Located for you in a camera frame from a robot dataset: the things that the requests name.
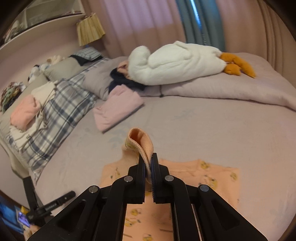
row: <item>phone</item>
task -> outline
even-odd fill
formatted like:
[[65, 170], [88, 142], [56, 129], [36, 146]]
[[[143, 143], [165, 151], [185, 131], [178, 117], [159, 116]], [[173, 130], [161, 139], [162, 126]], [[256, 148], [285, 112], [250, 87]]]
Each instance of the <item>phone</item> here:
[[18, 212], [17, 214], [17, 220], [22, 224], [27, 226], [28, 228], [30, 227], [29, 221], [26, 218], [26, 215], [23, 214], [22, 212]]

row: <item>plaid fabric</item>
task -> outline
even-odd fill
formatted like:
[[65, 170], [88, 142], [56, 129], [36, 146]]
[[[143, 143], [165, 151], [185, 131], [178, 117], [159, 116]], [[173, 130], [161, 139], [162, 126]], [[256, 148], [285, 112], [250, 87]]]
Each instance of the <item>plaid fabric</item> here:
[[[108, 60], [104, 58], [71, 79], [57, 83], [54, 99], [43, 109], [47, 128], [37, 131], [22, 150], [22, 157], [31, 167], [35, 182], [61, 143], [96, 102], [97, 97], [82, 88], [85, 73]], [[16, 148], [10, 135], [8, 143]]]
[[88, 48], [82, 49], [72, 55], [82, 57], [82, 58], [87, 59], [89, 61], [93, 61], [100, 56], [103, 57], [103, 55], [93, 47], [88, 47]]

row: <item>pink wall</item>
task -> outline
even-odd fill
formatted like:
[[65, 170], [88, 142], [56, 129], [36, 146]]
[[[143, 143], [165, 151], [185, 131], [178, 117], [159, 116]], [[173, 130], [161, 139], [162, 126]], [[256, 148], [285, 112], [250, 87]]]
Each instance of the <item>pink wall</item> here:
[[[35, 39], [0, 63], [0, 90], [12, 81], [26, 82], [35, 64], [53, 55], [69, 56], [78, 46], [76, 27], [71, 26]], [[9, 158], [0, 146], [0, 190], [28, 206], [22, 180], [10, 168]]]

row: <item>mattress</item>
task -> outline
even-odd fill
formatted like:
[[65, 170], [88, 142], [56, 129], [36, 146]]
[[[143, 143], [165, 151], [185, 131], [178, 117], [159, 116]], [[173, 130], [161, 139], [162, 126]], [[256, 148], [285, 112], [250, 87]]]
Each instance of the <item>mattress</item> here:
[[230, 99], [144, 101], [143, 108], [104, 134], [88, 112], [41, 174], [36, 185], [41, 201], [99, 185], [103, 166], [120, 159], [128, 131], [140, 127], [159, 158], [240, 168], [238, 211], [269, 241], [278, 240], [296, 213], [296, 112]]

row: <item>metal screw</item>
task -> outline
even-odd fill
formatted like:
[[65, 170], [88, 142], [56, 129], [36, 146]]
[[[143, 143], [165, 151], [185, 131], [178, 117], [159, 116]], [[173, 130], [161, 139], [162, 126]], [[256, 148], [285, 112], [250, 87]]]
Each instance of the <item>metal screw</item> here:
[[203, 191], [203, 192], [207, 192], [209, 191], [209, 187], [207, 185], [201, 185], [200, 186], [200, 189]]
[[90, 193], [95, 193], [95, 192], [97, 192], [99, 189], [98, 189], [98, 187], [97, 186], [91, 186], [90, 188], [89, 188], [89, 192]]
[[126, 176], [126, 177], [124, 177], [124, 180], [125, 180], [127, 183], [129, 183], [129, 182], [131, 182], [131, 181], [133, 180], [133, 177], [131, 177], [131, 176]]
[[171, 175], [167, 175], [167, 176], [165, 176], [165, 179], [166, 179], [168, 182], [171, 182], [172, 180], [174, 180], [174, 177], [171, 176]]

